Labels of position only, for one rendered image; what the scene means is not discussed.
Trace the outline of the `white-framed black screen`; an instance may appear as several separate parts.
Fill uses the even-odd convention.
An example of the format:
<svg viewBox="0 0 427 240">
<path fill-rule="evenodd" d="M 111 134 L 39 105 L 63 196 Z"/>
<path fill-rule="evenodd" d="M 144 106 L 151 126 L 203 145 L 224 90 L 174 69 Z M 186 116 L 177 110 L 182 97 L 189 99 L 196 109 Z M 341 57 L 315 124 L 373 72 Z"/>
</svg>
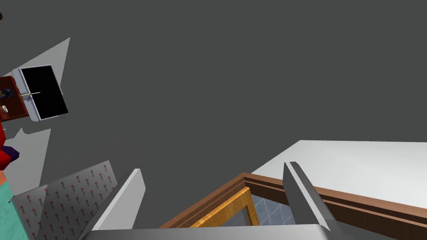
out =
<svg viewBox="0 0 427 240">
<path fill-rule="evenodd" d="M 69 113 L 51 64 L 16 68 L 12 75 L 32 121 Z"/>
</svg>

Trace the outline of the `grey red-patterned panel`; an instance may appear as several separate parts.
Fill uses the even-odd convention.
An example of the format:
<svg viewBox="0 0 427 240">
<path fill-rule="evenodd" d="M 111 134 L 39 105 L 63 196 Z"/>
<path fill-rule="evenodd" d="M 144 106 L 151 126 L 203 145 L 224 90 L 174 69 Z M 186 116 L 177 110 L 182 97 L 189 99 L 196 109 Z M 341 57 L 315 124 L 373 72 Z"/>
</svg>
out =
<svg viewBox="0 0 427 240">
<path fill-rule="evenodd" d="M 104 161 L 14 196 L 11 203 L 29 240 L 77 240 L 116 185 Z"/>
</svg>

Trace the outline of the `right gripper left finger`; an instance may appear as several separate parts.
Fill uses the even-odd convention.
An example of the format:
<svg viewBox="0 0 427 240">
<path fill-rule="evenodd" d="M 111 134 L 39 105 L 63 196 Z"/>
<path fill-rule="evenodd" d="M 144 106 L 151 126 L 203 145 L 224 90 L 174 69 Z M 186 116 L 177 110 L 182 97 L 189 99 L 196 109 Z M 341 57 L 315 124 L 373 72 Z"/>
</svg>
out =
<svg viewBox="0 0 427 240">
<path fill-rule="evenodd" d="M 128 170 L 89 221 L 86 230 L 131 229 L 145 191 L 141 170 Z"/>
</svg>

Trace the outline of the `red and purple block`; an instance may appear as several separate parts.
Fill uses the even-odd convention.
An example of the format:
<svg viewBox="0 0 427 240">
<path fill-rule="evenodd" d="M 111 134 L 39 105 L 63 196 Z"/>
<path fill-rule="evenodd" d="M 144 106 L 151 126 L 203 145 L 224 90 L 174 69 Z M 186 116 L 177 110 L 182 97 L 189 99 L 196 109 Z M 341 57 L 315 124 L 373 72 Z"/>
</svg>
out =
<svg viewBox="0 0 427 240">
<path fill-rule="evenodd" d="M 5 170 L 7 166 L 17 160 L 20 153 L 13 147 L 5 145 L 6 136 L 3 129 L 0 129 L 0 170 Z"/>
</svg>

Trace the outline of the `dark red shelf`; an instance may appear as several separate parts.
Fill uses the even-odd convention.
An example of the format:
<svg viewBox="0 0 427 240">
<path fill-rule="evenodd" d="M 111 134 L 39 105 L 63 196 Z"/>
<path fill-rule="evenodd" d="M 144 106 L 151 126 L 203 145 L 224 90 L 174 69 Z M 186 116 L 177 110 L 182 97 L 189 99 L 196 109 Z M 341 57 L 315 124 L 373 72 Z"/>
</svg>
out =
<svg viewBox="0 0 427 240">
<path fill-rule="evenodd" d="M 5 122 L 28 116 L 13 76 L 0 77 L 0 121 Z"/>
</svg>

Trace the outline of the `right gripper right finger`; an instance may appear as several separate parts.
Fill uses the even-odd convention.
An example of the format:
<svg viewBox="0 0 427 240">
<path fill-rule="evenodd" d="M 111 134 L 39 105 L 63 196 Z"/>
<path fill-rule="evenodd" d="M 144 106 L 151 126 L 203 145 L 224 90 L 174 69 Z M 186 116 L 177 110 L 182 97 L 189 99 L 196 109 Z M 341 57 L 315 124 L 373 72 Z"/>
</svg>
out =
<svg viewBox="0 0 427 240">
<path fill-rule="evenodd" d="M 284 163 L 282 180 L 296 224 L 317 224 L 337 232 L 335 218 L 297 162 Z"/>
</svg>

